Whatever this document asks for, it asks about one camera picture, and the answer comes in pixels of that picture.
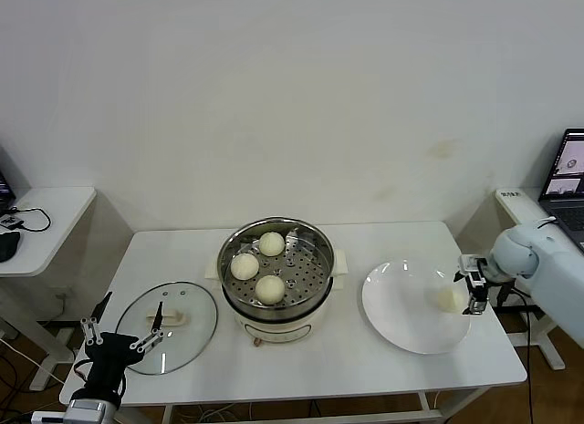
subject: perforated steamer tray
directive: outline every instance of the perforated steamer tray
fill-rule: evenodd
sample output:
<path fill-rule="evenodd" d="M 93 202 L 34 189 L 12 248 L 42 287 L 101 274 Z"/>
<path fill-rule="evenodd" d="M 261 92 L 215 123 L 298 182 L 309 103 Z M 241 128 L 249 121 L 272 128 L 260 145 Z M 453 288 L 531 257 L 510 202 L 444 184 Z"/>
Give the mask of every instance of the perforated steamer tray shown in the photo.
<path fill-rule="evenodd" d="M 274 257 L 259 252 L 259 237 L 267 232 L 280 233 L 284 251 Z M 240 281 L 230 270 L 231 260 L 240 253 L 250 253 L 259 262 L 259 273 Z M 307 315 L 328 296 L 332 287 L 334 251 L 327 237 L 316 227 L 288 218 L 269 218 L 253 222 L 234 233 L 219 253 L 217 270 L 224 294 L 231 306 L 260 322 L 289 322 Z M 257 300 L 257 280 L 265 275 L 282 278 L 284 299 L 276 305 Z"/>

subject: glass pot lid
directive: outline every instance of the glass pot lid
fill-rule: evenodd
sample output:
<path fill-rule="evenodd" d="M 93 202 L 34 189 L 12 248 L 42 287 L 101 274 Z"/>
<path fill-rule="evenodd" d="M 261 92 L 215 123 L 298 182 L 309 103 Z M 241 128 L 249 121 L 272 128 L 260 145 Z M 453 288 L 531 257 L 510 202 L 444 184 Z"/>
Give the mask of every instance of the glass pot lid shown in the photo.
<path fill-rule="evenodd" d="M 217 306 L 200 285 L 186 282 L 153 287 L 121 316 L 116 333 L 146 337 L 162 301 L 164 339 L 130 369 L 145 375 L 173 372 L 193 361 L 211 340 L 217 325 Z"/>

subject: cable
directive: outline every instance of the cable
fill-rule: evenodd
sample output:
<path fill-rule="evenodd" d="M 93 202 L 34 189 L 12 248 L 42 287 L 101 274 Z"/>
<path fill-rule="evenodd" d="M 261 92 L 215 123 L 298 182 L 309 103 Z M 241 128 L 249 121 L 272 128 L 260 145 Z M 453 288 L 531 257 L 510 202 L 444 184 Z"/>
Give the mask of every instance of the cable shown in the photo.
<path fill-rule="evenodd" d="M 221 414 L 221 412 L 223 412 L 224 410 L 228 410 L 229 408 L 232 408 L 234 405 L 235 405 L 235 403 L 231 403 L 231 404 L 228 404 L 227 406 L 225 406 L 224 408 L 219 408 L 218 410 L 206 410 L 203 413 L 203 415 L 201 415 L 201 417 L 199 418 L 199 420 L 197 422 L 204 422 L 203 421 L 204 419 L 209 419 L 213 415 Z"/>
<path fill-rule="evenodd" d="M 24 210 L 19 210 L 16 207 L 9 208 L 8 210 L 4 211 L 4 214 L 19 214 L 21 212 L 42 212 L 45 218 L 47 219 L 47 225 L 44 228 L 27 228 L 24 226 L 23 222 L 17 223 L 14 225 L 6 226 L 9 230 L 23 230 L 28 231 L 30 233 L 42 233 L 43 231 L 48 230 L 51 226 L 51 218 L 48 217 L 48 214 L 42 208 L 25 208 Z"/>
<path fill-rule="evenodd" d="M 523 301 L 523 305 L 527 307 L 527 301 L 523 295 L 516 291 L 516 289 L 511 289 L 511 292 L 516 294 Z M 529 389 L 529 422 L 533 424 L 533 399 L 531 393 L 531 360 L 530 360 L 530 350 L 531 350 L 531 316 L 529 313 L 526 314 L 527 318 L 527 388 Z"/>
<path fill-rule="evenodd" d="M 552 220 L 550 220 L 550 221 L 545 221 L 545 222 L 543 222 L 543 223 L 542 223 L 541 225 L 539 225 L 537 228 L 538 228 L 538 229 L 540 229 L 540 228 L 543 228 L 544 226 L 546 226 L 546 225 L 549 225 L 550 223 L 558 224 L 558 221 L 557 221 L 557 220 L 556 220 L 556 218 L 554 217 L 554 218 L 553 218 Z"/>
<path fill-rule="evenodd" d="M 314 407 L 317 408 L 318 415 L 320 417 L 322 417 L 322 413 L 320 413 L 320 407 L 318 406 L 317 401 L 315 399 L 313 399 L 313 401 L 314 401 Z"/>
<path fill-rule="evenodd" d="M 61 315 L 63 315 L 65 313 L 65 302 L 67 301 L 66 297 L 60 298 L 62 301 L 62 306 L 61 306 L 61 312 L 58 315 L 54 315 L 53 317 L 51 317 L 48 321 L 45 321 L 44 323 L 42 323 L 40 326 L 47 326 L 48 324 L 50 324 L 51 322 L 53 322 L 55 319 L 57 319 L 58 317 L 60 317 Z"/>
<path fill-rule="evenodd" d="M 12 349 L 15 353 L 19 354 L 20 356 L 24 357 L 26 360 L 28 360 L 29 362 L 31 362 L 32 364 L 34 364 L 36 367 L 38 367 L 39 369 L 41 369 L 42 371 L 46 372 L 47 374 L 49 374 L 52 378 L 54 378 L 56 381 L 58 381 L 61 385 L 65 385 L 65 382 L 63 380 L 61 380 L 60 378 L 55 377 L 50 371 L 47 371 L 46 369 L 44 369 L 43 367 L 41 367 L 36 361 L 34 361 L 32 358 L 30 358 L 29 356 L 27 356 L 24 353 L 21 353 L 20 351 L 18 351 L 16 348 L 13 348 L 10 344 L 8 344 L 4 339 L 0 338 L 0 342 L 2 342 L 4 345 L 8 346 L 10 349 Z"/>
<path fill-rule="evenodd" d="M 6 408 L 10 408 L 10 406 L 12 405 L 12 402 L 15 400 L 16 395 L 18 395 L 18 391 L 22 388 L 22 386 L 24 386 L 26 384 L 26 382 L 30 379 L 30 377 L 35 373 L 36 368 L 32 367 L 32 369 L 30 371 L 28 371 L 28 374 L 26 374 L 26 377 L 24 378 L 24 380 L 22 380 L 22 382 L 18 385 L 18 388 L 11 391 L 10 394 L 8 396 L 6 396 L 6 398 L 4 398 L 2 400 L 2 402 L 0 402 L 0 405 L 3 404 L 6 400 Z M 0 419 L 4 419 L 6 415 L 6 412 L 2 413 L 2 418 Z"/>
<path fill-rule="evenodd" d="M 75 372 L 75 374 L 77 374 L 77 376 L 85 382 L 88 381 L 88 378 L 85 374 L 83 374 L 81 371 L 79 371 L 79 368 L 82 367 L 83 365 L 86 365 L 87 363 L 91 363 L 91 359 L 84 358 L 83 360 L 79 360 L 79 362 L 77 362 L 75 365 L 73 365 L 73 372 Z"/>
<path fill-rule="evenodd" d="M 8 360 L 6 357 L 4 356 L 0 356 L 0 360 L 5 361 L 8 366 L 10 366 L 12 368 L 12 372 L 15 375 L 15 382 L 14 384 L 10 384 L 8 383 L 6 380 L 4 380 L 4 377 L 0 376 L 0 381 L 2 381 L 5 385 L 7 385 L 9 388 L 11 389 L 16 389 L 16 385 L 18 384 L 18 372 L 16 371 L 15 366 L 12 364 L 12 362 L 10 360 Z"/>
<path fill-rule="evenodd" d="M 530 297 L 531 297 L 531 295 L 530 295 L 530 294 L 526 294 L 526 293 L 525 293 L 523 290 L 519 290 L 519 289 L 517 289 L 516 287 L 511 287 L 511 290 L 512 290 L 512 291 L 515 291 L 515 292 L 516 292 L 516 293 L 518 293 L 518 294 L 521 294 L 521 295 L 523 295 L 525 298 L 530 298 Z"/>
<path fill-rule="evenodd" d="M 438 391 L 438 393 L 436 394 L 436 397 L 434 397 L 434 407 L 436 408 L 436 404 L 438 403 L 438 396 L 440 395 L 440 392 L 442 392 L 441 390 Z"/>
<path fill-rule="evenodd" d="M 38 408 L 33 408 L 32 410 L 29 410 L 28 412 L 21 413 L 21 414 L 20 414 L 20 415 L 18 415 L 17 417 L 14 417 L 14 418 L 9 418 L 9 419 L 5 419 L 5 420 L 3 420 L 3 421 L 0 421 L 0 424 L 6 424 L 6 423 L 8 423 L 8 422 L 15 422 L 15 419 L 18 419 L 18 418 L 20 418 L 20 417 L 23 417 L 23 416 L 25 416 L 25 415 L 28 415 L 29 413 L 33 413 L 33 412 L 35 412 L 35 411 L 37 411 L 37 410 L 41 410 L 41 409 L 43 409 L 43 408 L 48 408 L 49 406 L 53 406 L 54 404 L 57 404 L 57 403 L 58 403 L 58 401 L 53 401 L 52 403 L 45 404 L 45 405 L 43 405 L 43 406 L 40 406 L 40 407 L 38 407 Z"/>

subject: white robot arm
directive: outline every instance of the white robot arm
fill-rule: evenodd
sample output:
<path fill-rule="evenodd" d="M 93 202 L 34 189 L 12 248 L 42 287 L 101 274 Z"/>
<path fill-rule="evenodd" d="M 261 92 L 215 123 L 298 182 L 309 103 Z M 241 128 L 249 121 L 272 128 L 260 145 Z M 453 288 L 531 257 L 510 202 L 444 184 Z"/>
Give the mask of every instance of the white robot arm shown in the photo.
<path fill-rule="evenodd" d="M 584 254 L 566 251 L 542 226 L 541 221 L 523 223 L 503 231 L 487 258 L 461 257 L 455 281 L 465 278 L 471 294 L 465 313 L 479 315 L 489 287 L 517 280 L 584 347 Z"/>

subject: wooden floor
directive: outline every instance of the wooden floor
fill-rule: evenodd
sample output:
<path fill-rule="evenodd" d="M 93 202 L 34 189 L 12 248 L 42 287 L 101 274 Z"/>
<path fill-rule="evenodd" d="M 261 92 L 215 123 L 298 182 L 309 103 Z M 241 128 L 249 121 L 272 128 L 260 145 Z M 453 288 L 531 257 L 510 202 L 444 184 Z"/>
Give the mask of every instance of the wooden floor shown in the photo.
<path fill-rule="evenodd" d="M 516 315 L 505 315 L 505 317 L 501 317 L 501 321 L 508 332 L 525 329 Z M 558 328 L 552 332 L 551 338 L 560 355 L 564 358 L 567 368 L 563 371 L 552 371 L 539 350 L 532 348 L 531 371 L 535 422 L 537 424 L 582 424 L 584 423 L 584 350 Z M 79 346 L 80 340 L 80 334 L 77 332 L 70 345 Z M 19 336 L 12 342 L 12 345 L 36 361 L 42 359 L 42 350 L 25 337 Z M 525 364 L 527 349 L 519 348 L 518 354 Z M 16 367 L 19 384 L 29 374 L 32 377 L 33 365 L 22 357 L 15 355 L 2 345 L 0 345 L 0 356 L 4 356 Z M 64 378 L 67 373 L 68 367 L 62 366 L 57 369 L 56 375 Z M 10 388 L 5 383 L 14 384 L 15 378 L 14 371 L 1 358 L 0 377 L 4 380 L 0 383 L 0 398 L 5 398 L 10 393 Z M 25 383 L 21 390 L 27 388 L 28 383 Z M 58 392 L 59 386 L 54 386 L 41 393 L 19 393 L 11 399 L 5 399 L 0 406 L 14 411 L 2 409 L 4 417 L 0 419 L 0 423 L 15 417 L 18 412 L 27 412 L 46 405 L 48 405 L 46 409 L 49 410 L 62 410 L 63 406 L 58 404 Z M 447 397 L 446 393 L 440 395 L 438 405 Z M 432 404 L 433 394 L 429 396 L 429 400 Z M 305 418 L 308 414 L 316 417 L 318 412 L 323 416 L 354 415 L 404 411 L 419 407 L 419 401 L 415 395 L 320 399 L 317 402 L 318 408 L 314 404 L 311 407 L 310 403 L 308 400 L 255 403 L 251 411 L 253 419 L 298 419 Z M 201 407 L 207 410 L 217 409 L 221 406 L 215 404 L 212 406 L 202 405 Z M 232 406 L 229 410 L 238 419 L 249 419 L 248 403 Z M 142 408 L 142 411 L 152 417 L 154 422 L 160 422 L 162 419 L 163 408 L 161 407 Z M 178 407 L 175 408 L 173 422 L 197 422 L 200 416 L 199 406 Z M 527 424 L 528 422 L 527 383 L 524 383 L 519 386 L 491 389 L 454 416 L 449 424 Z"/>

